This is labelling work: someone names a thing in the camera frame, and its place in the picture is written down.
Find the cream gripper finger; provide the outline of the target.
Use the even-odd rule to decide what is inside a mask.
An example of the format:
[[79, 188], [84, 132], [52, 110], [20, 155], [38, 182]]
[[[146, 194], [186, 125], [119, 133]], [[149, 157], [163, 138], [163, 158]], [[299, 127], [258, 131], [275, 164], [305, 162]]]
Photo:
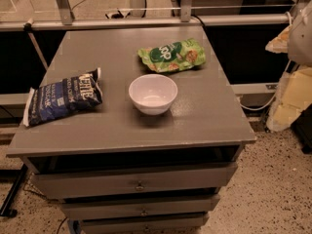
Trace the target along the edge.
[[275, 54], [286, 54], [288, 52], [288, 41], [290, 26], [283, 29], [273, 40], [265, 46], [265, 50]]

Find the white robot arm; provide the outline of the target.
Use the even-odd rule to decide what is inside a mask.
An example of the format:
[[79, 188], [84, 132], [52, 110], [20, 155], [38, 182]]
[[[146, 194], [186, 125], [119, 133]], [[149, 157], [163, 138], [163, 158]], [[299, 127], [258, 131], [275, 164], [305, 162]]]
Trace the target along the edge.
[[292, 23], [269, 41], [265, 50], [287, 54], [297, 64], [312, 65], [312, 1], [300, 9]]

